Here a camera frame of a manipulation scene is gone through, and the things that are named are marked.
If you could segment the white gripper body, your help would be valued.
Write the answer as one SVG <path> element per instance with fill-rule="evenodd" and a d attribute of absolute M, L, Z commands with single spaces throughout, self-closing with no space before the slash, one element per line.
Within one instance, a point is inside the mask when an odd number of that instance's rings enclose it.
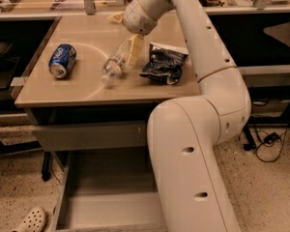
<path fill-rule="evenodd" d="M 133 34 L 149 35 L 157 26 L 138 0 L 132 0 L 124 11 L 123 23 Z"/>

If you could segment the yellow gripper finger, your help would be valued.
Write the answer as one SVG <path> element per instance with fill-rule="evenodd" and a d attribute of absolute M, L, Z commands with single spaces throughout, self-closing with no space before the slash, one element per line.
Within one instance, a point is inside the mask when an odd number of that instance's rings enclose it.
<path fill-rule="evenodd" d="M 112 14 L 107 18 L 107 21 L 112 24 L 122 24 L 124 21 L 124 13 L 119 12 L 119 13 Z"/>
<path fill-rule="evenodd" d="M 144 37 L 139 34 L 135 34 L 129 38 L 129 55 L 127 63 L 130 66 L 134 66 L 139 58 L 139 55 L 143 49 Z"/>

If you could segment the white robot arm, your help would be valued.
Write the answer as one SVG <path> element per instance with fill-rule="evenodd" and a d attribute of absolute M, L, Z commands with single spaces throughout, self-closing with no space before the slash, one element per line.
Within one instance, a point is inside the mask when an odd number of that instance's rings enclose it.
<path fill-rule="evenodd" d="M 146 36 L 177 13 L 199 95 L 160 103 L 147 126 L 150 159 L 168 232 L 241 232 L 214 146 L 247 123 L 247 86 L 199 0 L 132 0 L 126 28 Z"/>

